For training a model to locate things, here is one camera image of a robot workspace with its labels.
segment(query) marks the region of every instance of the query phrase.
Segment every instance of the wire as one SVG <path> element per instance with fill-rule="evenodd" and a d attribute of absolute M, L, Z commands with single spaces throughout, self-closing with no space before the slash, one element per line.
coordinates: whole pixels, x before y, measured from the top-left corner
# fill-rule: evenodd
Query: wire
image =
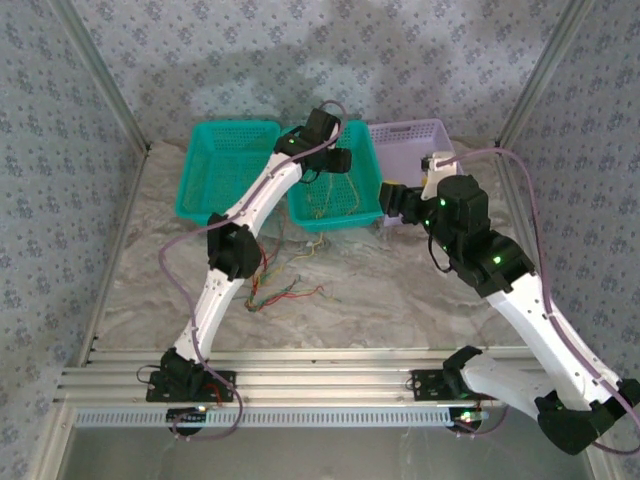
<path fill-rule="evenodd" d="M 282 246 L 282 241 L 284 240 L 284 229 L 287 226 L 287 217 L 282 210 L 276 208 L 276 212 L 280 214 L 280 221 L 282 222 L 280 225 L 280 235 L 278 236 L 278 240 L 276 241 L 276 246 L 273 249 L 271 255 L 269 255 L 268 260 L 271 261 L 276 260 L 278 258 L 278 253 L 280 252 L 280 247 Z"/>
<path fill-rule="evenodd" d="M 356 204 L 353 206 L 351 210 L 347 212 L 346 216 L 348 217 L 349 215 L 355 213 L 355 211 L 358 210 L 358 208 L 360 207 L 360 195 L 358 195 L 358 189 L 353 183 L 353 180 L 351 180 L 351 175 L 349 173 L 345 173 L 345 175 L 347 177 L 347 182 L 349 182 L 349 186 L 351 186 L 351 190 L 353 190 L 353 195 L 354 197 L 356 197 Z"/>
<path fill-rule="evenodd" d="M 330 145 L 334 144 L 335 142 L 338 141 L 338 139 L 340 138 L 340 136 L 344 133 L 344 130 L 346 128 L 347 125 L 347 121 L 349 119 L 349 116 L 347 114 L 347 110 L 344 108 L 344 106 L 340 103 L 337 102 L 335 100 L 327 100 L 325 102 L 323 102 L 319 108 L 323 108 L 326 105 L 329 104 L 333 104 L 338 106 L 338 108 L 340 108 L 340 110 L 342 111 L 342 121 L 340 122 L 340 126 L 338 128 L 338 131 L 336 132 L 336 134 L 334 136 L 332 136 L 330 139 L 328 139 L 327 141 L 321 143 L 320 145 L 317 145 L 309 150 L 306 150 L 304 152 L 300 152 L 292 157 L 289 157 L 285 160 L 283 160 L 282 162 L 280 162 L 278 165 L 276 165 L 274 167 L 274 169 L 271 172 L 271 175 L 269 176 L 265 176 L 265 178 L 262 180 L 262 182 L 260 182 L 260 184 L 258 185 L 258 188 L 255 189 L 255 191 L 249 195 L 249 198 L 247 199 L 247 202 L 244 205 L 244 208 L 238 212 L 235 215 L 232 215 L 229 218 L 226 218 L 224 220 L 221 220 L 220 222 L 216 222 L 212 225 L 207 225 L 206 227 L 202 227 L 202 228 L 197 228 L 191 232 L 185 233 L 183 235 L 179 235 L 176 238 L 173 238 L 171 240 L 169 240 L 158 252 L 158 263 L 160 264 L 160 269 L 162 270 L 162 272 L 166 275 L 167 279 L 169 280 L 169 282 L 171 282 L 171 284 L 180 292 L 180 294 L 182 295 L 182 297 L 186 300 L 187 305 L 189 307 L 189 314 L 191 317 L 191 340 L 193 343 L 193 349 L 194 352 L 196 354 L 196 358 L 198 360 L 198 362 L 200 362 L 202 364 L 202 366 L 204 367 L 204 369 L 209 372 L 211 374 L 211 376 L 213 378 L 215 378 L 216 380 L 218 380 L 220 383 L 222 383 L 222 385 L 224 385 L 226 388 L 228 388 L 231 393 L 233 393 L 233 396 L 238 400 L 238 415 L 236 416 L 236 419 L 234 420 L 233 424 L 231 425 L 231 427 L 229 427 L 227 430 L 225 430 L 224 432 L 218 433 L 218 434 L 214 434 L 214 435 L 207 435 L 207 436 L 197 436 L 197 437 L 187 437 L 184 435 L 180 435 L 178 433 L 177 430 L 177 425 L 179 423 L 180 420 L 180 416 L 177 416 L 176 419 L 173 422 L 172 428 L 171 430 L 173 431 L 174 435 L 176 436 L 176 438 L 185 440 L 185 441 L 190 441 L 192 438 L 195 441 L 205 441 L 205 440 L 219 440 L 222 438 L 226 438 L 229 435 L 231 435 L 233 432 L 235 432 L 238 429 L 238 426 L 240 425 L 240 422 L 242 421 L 242 414 L 244 411 L 244 404 L 242 402 L 242 397 L 240 396 L 240 394 L 238 393 L 238 390 L 236 389 L 236 387 L 233 385 L 233 383 L 228 382 L 226 379 L 224 379 L 224 377 L 218 375 L 218 373 L 211 368 L 211 366 L 207 363 L 207 360 L 204 358 L 204 356 L 202 355 L 202 352 L 200 351 L 200 348 L 198 347 L 198 336 L 197 336 L 197 331 L 198 331 L 198 325 L 196 324 L 196 313 L 195 313 L 195 303 L 193 301 L 193 299 L 191 298 L 191 295 L 189 295 L 189 292 L 180 284 L 180 282 L 175 278 L 175 276 L 173 275 L 173 273 L 171 273 L 171 270 L 169 270 L 169 268 L 166 265 L 166 254 L 167 251 L 172 248 L 173 246 L 175 246 L 176 244 L 183 242 L 189 238 L 195 237 L 201 233 L 205 233 L 208 232 L 210 230 L 214 230 L 217 228 L 221 228 L 224 225 L 228 225 L 229 223 L 237 220 L 238 218 L 240 218 L 242 215 L 246 214 L 246 210 L 247 208 L 249 208 L 251 206 L 251 204 L 253 203 L 254 199 L 257 197 L 257 195 L 262 191 L 262 189 L 264 188 L 264 186 L 273 178 L 273 175 L 275 175 L 277 172 L 279 172 L 282 168 L 284 168 L 285 166 L 289 165 L 292 162 L 295 162 L 307 155 L 311 155 L 314 154 L 316 152 L 319 152 L 320 150 L 329 147 Z"/>
<path fill-rule="evenodd" d="M 315 242 L 313 245 L 311 245 L 311 253 L 305 254 L 305 255 L 297 255 L 295 257 L 293 257 L 290 261 L 294 261 L 300 258 L 310 258 L 313 257 L 316 254 L 316 247 L 319 247 L 322 242 L 324 241 L 324 232 L 320 232 L 320 237 L 318 238 L 318 241 Z"/>
<path fill-rule="evenodd" d="M 270 285 L 271 282 L 273 281 L 273 279 L 282 273 L 282 271 L 284 270 L 284 267 L 286 267 L 286 265 L 287 265 L 287 262 L 284 262 L 278 268 L 276 268 L 274 271 L 266 273 L 264 275 L 264 277 L 260 280 L 260 286 L 261 287 L 266 287 L 266 286 Z"/>
<path fill-rule="evenodd" d="M 213 390 L 215 392 L 215 394 L 216 394 L 216 400 L 217 400 L 218 406 L 222 405 L 222 397 L 220 397 L 220 389 L 218 388 L 218 386 L 215 383 L 207 383 L 204 386 L 204 388 L 205 388 L 205 390 L 208 389 L 208 388 Z"/>
<path fill-rule="evenodd" d="M 298 183 L 301 183 L 303 185 L 311 185 L 313 182 L 315 182 L 318 177 L 320 176 L 320 172 L 316 172 L 316 176 L 313 177 L 311 180 L 300 180 Z"/>
<path fill-rule="evenodd" d="M 142 380 L 142 379 L 140 378 L 140 372 L 141 372 L 144 368 L 156 368 L 156 369 L 160 370 L 160 368 L 161 368 L 161 367 L 160 367 L 160 365 L 143 365 L 143 366 L 141 366 L 141 367 L 138 369 L 138 371 L 136 372 L 136 378 L 138 379 L 138 381 L 139 381 L 140 383 L 144 383 L 145 385 L 149 385 L 149 382 L 145 382 L 144 380 Z"/>
<path fill-rule="evenodd" d="M 529 190 L 529 202 L 531 205 L 531 214 L 533 217 L 533 230 L 535 232 L 536 237 L 536 249 L 538 251 L 538 258 L 540 260 L 540 283 L 542 284 L 542 302 L 544 305 L 545 313 L 553 326 L 553 329 L 562 340 L 562 343 L 567 347 L 567 349 L 573 354 L 573 356 L 580 362 L 580 364 L 589 372 L 589 374 L 593 377 L 593 379 L 602 384 L 604 389 L 616 399 L 616 401 L 622 406 L 622 408 L 631 416 L 631 419 L 635 422 L 638 431 L 640 431 L 640 416 L 634 411 L 633 407 L 627 402 L 627 400 L 607 381 L 604 380 L 600 373 L 589 363 L 589 361 L 582 355 L 582 353 L 576 348 L 573 342 L 569 339 L 565 331 L 562 329 L 560 322 L 555 316 L 553 312 L 553 297 L 551 294 L 551 281 L 549 279 L 547 273 L 547 265 L 545 262 L 544 250 L 542 248 L 542 229 L 540 228 L 540 214 L 538 210 L 538 203 L 536 201 L 534 189 L 533 189 L 533 181 L 531 180 L 531 175 L 527 170 L 527 166 L 517 155 L 515 152 L 511 150 L 507 150 L 505 148 L 500 147 L 490 147 L 490 148 L 482 148 L 480 150 L 474 150 L 471 152 L 463 153 L 461 155 L 457 155 L 448 160 L 443 160 L 442 162 L 438 162 L 438 167 L 444 167 L 446 165 L 450 165 L 455 162 L 463 162 L 472 159 L 478 159 L 480 157 L 490 155 L 490 154 L 498 154 L 509 157 L 511 160 L 516 162 L 518 166 L 522 169 L 524 173 L 525 180 L 527 182 L 527 187 Z M 593 442 L 593 446 L 599 448 L 600 450 L 612 453 L 615 455 L 621 456 L 631 456 L 637 455 L 640 453 L 640 445 L 634 448 L 633 450 L 617 450 L 615 448 L 607 447 L 606 445 L 602 445 L 599 442 Z"/>
<path fill-rule="evenodd" d="M 260 249 L 260 253 L 262 254 L 262 268 L 266 271 L 269 268 L 269 259 L 267 258 L 267 252 L 265 252 L 264 247 L 258 244 L 258 248 Z"/>
<path fill-rule="evenodd" d="M 318 285 L 316 288 L 314 288 L 313 290 L 310 290 L 308 292 L 292 292 L 292 293 L 285 293 L 282 296 L 284 298 L 302 298 L 302 297 L 310 297 L 311 295 L 318 293 L 320 290 L 324 290 L 324 288 L 322 287 L 322 285 Z"/>
<path fill-rule="evenodd" d="M 429 248 L 429 255 L 431 255 L 431 260 L 433 260 L 433 263 L 438 270 L 440 270 L 442 273 L 449 273 L 451 270 L 453 270 L 451 265 L 449 265 L 448 268 L 442 268 L 438 263 L 436 256 L 433 254 L 433 234 L 431 233 L 431 230 L 429 230 L 429 240 L 427 240 L 427 245 Z"/>
<path fill-rule="evenodd" d="M 258 284 L 254 284 L 254 287 L 251 289 L 251 293 L 249 294 L 249 298 L 247 299 L 247 301 L 244 303 L 245 307 L 247 308 L 247 310 L 249 310 L 250 312 L 259 312 L 260 310 L 262 310 L 264 307 L 272 305 L 274 302 L 271 302 L 274 298 L 276 297 L 280 297 L 281 295 L 284 295 L 285 293 L 288 293 L 291 291 L 291 289 L 294 287 L 294 285 L 299 281 L 300 276 L 298 276 L 290 285 L 288 285 L 287 287 L 285 287 L 283 290 L 281 290 L 280 292 L 271 295 L 269 297 L 267 297 L 266 299 L 255 303 L 254 302 L 254 297 L 258 291 Z"/>
<path fill-rule="evenodd" d="M 324 208 L 322 212 L 318 213 L 316 211 L 316 218 L 322 218 L 327 213 L 327 208 L 329 208 L 329 200 L 331 199 L 331 190 L 333 190 L 333 173 L 329 174 L 329 188 L 327 190 L 327 198 L 324 201 Z"/>

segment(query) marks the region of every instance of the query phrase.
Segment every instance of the robotic arm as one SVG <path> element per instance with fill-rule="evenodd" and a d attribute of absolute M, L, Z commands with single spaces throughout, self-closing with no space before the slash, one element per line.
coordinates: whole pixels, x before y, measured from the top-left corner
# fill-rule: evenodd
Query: robotic arm
<path fill-rule="evenodd" d="M 603 383 L 617 388 L 632 407 L 640 402 L 640 384 L 620 380 L 553 304 L 555 321 L 574 351 L 566 346 L 545 312 L 533 263 L 516 242 L 491 230 L 489 198 L 476 180 L 455 175 L 454 165 L 436 166 L 446 158 L 437 154 L 428 162 L 424 189 L 383 184 L 382 209 L 389 216 L 402 215 L 404 223 L 424 227 L 432 257 L 434 241 L 449 257 L 449 268 L 438 268 L 455 271 L 486 298 L 520 334 L 547 376 L 510 369 L 476 348 L 465 347 L 444 363 L 445 382 L 458 398 L 485 394 L 521 410 L 537 420 L 556 446 L 577 454 L 625 414 Z"/>
<path fill-rule="evenodd" d="M 261 252 L 256 236 L 278 201 L 308 171 L 319 175 L 351 169 L 351 152 L 335 147 L 340 131 L 337 117 L 313 109 L 305 126 L 278 139 L 267 165 L 245 195 L 224 215 L 211 215 L 207 232 L 209 271 L 195 307 L 195 327 L 190 322 L 162 356 L 160 371 L 151 374 L 147 401 L 210 401 L 211 393 L 205 390 L 223 389 L 203 368 L 197 353 L 209 354 L 231 299 L 258 269 Z M 232 381 L 232 372 L 218 373 Z"/>

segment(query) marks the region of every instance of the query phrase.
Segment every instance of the wall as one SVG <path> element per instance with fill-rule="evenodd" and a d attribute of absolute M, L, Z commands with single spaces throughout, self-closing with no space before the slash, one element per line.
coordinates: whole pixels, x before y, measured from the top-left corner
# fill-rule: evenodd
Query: wall
<path fill-rule="evenodd" d="M 376 122 L 497 135 L 564 2 L 75 0 L 150 140 L 216 117 L 306 117 L 336 98 Z"/>
<path fill-rule="evenodd" d="M 49 4 L 0 2 L 0 478 L 22 478 L 138 156 Z"/>
<path fill-rule="evenodd" d="M 610 366 L 638 379 L 639 119 L 640 6 L 596 2 L 515 150 L 537 185 L 558 304 Z M 625 466 L 640 478 L 640 461 Z"/>

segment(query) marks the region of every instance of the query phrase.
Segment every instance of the teal plastic basket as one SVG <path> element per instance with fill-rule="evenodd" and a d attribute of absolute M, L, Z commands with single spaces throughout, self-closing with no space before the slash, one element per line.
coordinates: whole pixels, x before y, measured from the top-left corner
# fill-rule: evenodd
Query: teal plastic basket
<path fill-rule="evenodd" d="M 193 129 L 176 215 L 207 224 L 212 213 L 223 214 L 245 194 L 269 161 L 280 136 L 270 121 L 217 121 Z"/>
<path fill-rule="evenodd" d="M 349 121 L 337 146 L 351 150 L 349 173 L 321 173 L 313 183 L 298 183 L 289 190 L 291 220 L 310 232 L 366 227 L 382 216 L 382 175 L 367 124 Z M 309 172 L 304 179 L 313 175 Z"/>

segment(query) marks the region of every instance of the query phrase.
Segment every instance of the colorful wires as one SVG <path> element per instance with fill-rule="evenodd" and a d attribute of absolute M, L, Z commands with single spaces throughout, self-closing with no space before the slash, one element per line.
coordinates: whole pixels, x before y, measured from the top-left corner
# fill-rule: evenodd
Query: colorful wires
<path fill-rule="evenodd" d="M 273 262 L 275 262 L 278 258 L 278 253 L 280 252 L 280 248 L 282 246 L 283 243 L 283 238 L 284 238 L 284 229 L 285 229 L 285 225 L 286 225 L 286 218 L 284 216 L 284 214 L 278 210 L 278 212 L 280 213 L 281 217 L 282 217 L 282 224 L 280 227 L 280 235 L 278 237 L 278 240 L 276 242 L 276 246 L 273 250 L 273 252 L 271 253 L 271 255 L 267 256 L 265 249 L 262 245 L 260 245 L 260 252 L 262 253 L 262 270 L 258 273 L 256 272 L 256 274 L 254 274 L 251 277 L 251 290 L 249 292 L 248 297 L 246 298 L 245 302 L 244 302 L 244 306 L 247 308 L 247 310 L 249 310 L 250 312 L 259 312 L 261 310 L 263 310 L 264 308 L 273 305 L 274 303 L 280 301 L 283 298 L 301 298 L 301 297 L 308 297 L 311 295 L 314 295 L 315 293 L 322 293 L 323 291 L 323 287 L 322 285 L 318 285 L 317 287 L 315 287 L 314 289 L 311 290 L 301 290 L 301 291 L 293 291 L 293 287 L 296 286 L 298 283 L 301 283 L 302 279 L 300 277 L 300 275 L 298 275 L 289 285 L 287 285 L 286 287 L 284 287 L 283 289 L 279 290 L 276 293 L 273 293 L 271 295 L 268 295 L 267 297 L 261 299 L 261 300 L 257 300 L 257 294 L 258 294 L 258 290 L 261 287 L 264 287 L 267 285 L 268 282 L 272 281 L 273 278 L 278 275 L 279 273 L 282 272 L 282 270 L 284 270 L 284 267 L 286 266 L 286 264 L 288 262 L 283 263 L 282 265 L 280 265 L 275 271 L 270 272 L 269 271 L 269 266 L 273 265 Z M 320 243 L 322 243 L 322 235 L 320 236 L 320 240 L 318 242 L 316 242 L 312 248 L 312 254 L 311 255 L 301 255 L 301 257 L 308 257 L 308 256 L 313 256 L 315 255 L 315 247 L 320 245 Z"/>
<path fill-rule="evenodd" d="M 305 255 L 297 255 L 297 256 L 293 257 L 291 259 L 291 261 L 299 259 L 299 258 L 310 258 L 310 257 L 313 257 L 316 254 L 316 247 L 319 247 L 320 245 L 322 245 L 323 241 L 324 241 L 324 233 L 320 232 L 320 238 L 318 238 L 318 241 L 315 242 L 313 245 L 311 245 L 311 252 L 307 253 Z"/>
<path fill-rule="evenodd" d="M 333 178 L 335 173 L 328 173 L 329 178 L 329 187 L 327 188 L 327 196 L 324 201 L 324 206 L 322 210 L 318 210 L 316 208 L 313 209 L 316 218 L 323 218 L 327 214 L 327 210 L 329 209 L 330 200 L 331 200 L 331 192 L 333 191 Z M 349 187 L 351 187 L 351 191 L 353 192 L 354 205 L 351 209 L 344 215 L 349 216 L 354 214 L 358 208 L 360 207 L 360 195 L 358 195 L 358 189 L 356 188 L 353 179 L 351 178 L 350 173 L 341 173 L 339 174 L 341 178 L 345 178 L 349 183 Z M 307 202 L 309 205 L 313 205 L 313 199 L 311 198 L 312 188 L 310 186 L 307 187 Z"/>

